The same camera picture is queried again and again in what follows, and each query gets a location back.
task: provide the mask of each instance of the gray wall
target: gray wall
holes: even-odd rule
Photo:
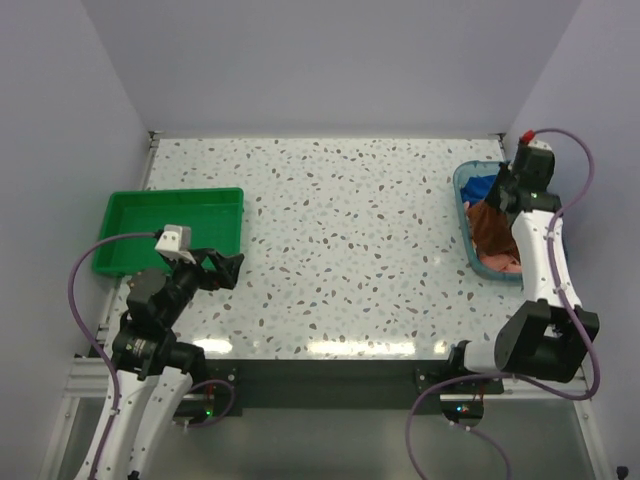
[[[135,187],[146,132],[77,0],[0,8],[0,478],[36,477],[74,351],[75,257],[113,190]],[[95,326],[106,285],[82,272]]]
[[[507,130],[580,0],[83,0],[148,129]]]
[[[584,203],[565,219],[570,268],[586,308],[599,313],[596,340],[603,383],[598,423],[615,464],[640,472],[637,375],[640,342],[640,3],[583,0],[511,132],[561,126],[579,134],[596,156],[596,178]],[[558,137],[555,189],[563,199],[586,176],[583,154]]]

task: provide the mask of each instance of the terrazzo table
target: terrazzo table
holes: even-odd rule
[[[161,140],[148,189],[245,195],[236,289],[199,292],[174,331],[208,359],[441,360],[491,341],[523,294],[469,267],[451,177],[499,159],[490,139]]]

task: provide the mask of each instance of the red connector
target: red connector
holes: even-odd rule
[[[529,143],[531,143],[531,140],[533,140],[533,137],[536,136],[536,132],[534,132],[533,130],[529,130],[528,132],[525,132],[521,137],[520,137],[520,141],[522,143],[524,143],[525,145],[529,145]]]

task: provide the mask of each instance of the blue cloth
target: blue cloth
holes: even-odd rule
[[[474,206],[484,198],[491,190],[496,175],[487,175],[486,177],[471,177],[467,184],[460,189],[462,202],[469,202],[470,206]]]

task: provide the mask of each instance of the cloth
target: cloth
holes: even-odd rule
[[[496,175],[486,177],[471,177],[467,184],[460,189],[463,202],[469,202],[472,207],[484,198],[491,190],[491,186],[496,179]]]
[[[520,260],[516,241],[511,236],[504,213],[491,208],[484,201],[476,203],[467,211],[471,226],[471,237],[478,251],[486,255],[505,253]]]
[[[522,273],[520,253],[511,236],[507,217],[484,201],[473,207],[465,202],[464,206],[478,260],[497,272]]]

